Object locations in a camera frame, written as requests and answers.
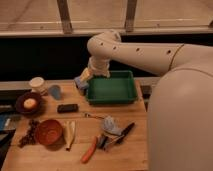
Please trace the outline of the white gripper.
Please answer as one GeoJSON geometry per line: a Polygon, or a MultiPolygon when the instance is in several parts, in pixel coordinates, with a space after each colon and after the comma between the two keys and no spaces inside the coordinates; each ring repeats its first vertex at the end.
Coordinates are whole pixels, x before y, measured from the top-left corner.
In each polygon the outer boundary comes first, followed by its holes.
{"type": "Polygon", "coordinates": [[[109,60],[90,57],[88,67],[86,67],[80,75],[80,81],[87,82],[93,75],[109,78],[109,60]]]}

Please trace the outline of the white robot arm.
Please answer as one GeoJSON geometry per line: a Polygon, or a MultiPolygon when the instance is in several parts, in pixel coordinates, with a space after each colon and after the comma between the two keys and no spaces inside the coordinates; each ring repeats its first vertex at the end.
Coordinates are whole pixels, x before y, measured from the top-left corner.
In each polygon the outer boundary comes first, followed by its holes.
{"type": "Polygon", "coordinates": [[[87,49],[91,76],[115,60],[160,77],[147,111],[149,171],[213,171],[213,46],[124,43],[110,30],[87,49]]]}

